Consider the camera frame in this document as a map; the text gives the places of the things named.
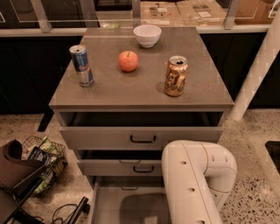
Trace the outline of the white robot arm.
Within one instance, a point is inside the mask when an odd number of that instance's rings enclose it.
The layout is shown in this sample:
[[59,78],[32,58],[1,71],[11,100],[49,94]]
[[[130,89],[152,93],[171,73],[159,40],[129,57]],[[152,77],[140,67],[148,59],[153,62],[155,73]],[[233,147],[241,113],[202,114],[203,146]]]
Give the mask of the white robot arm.
[[222,224],[220,210],[235,184],[237,163],[217,143],[177,140],[162,154],[172,224]]

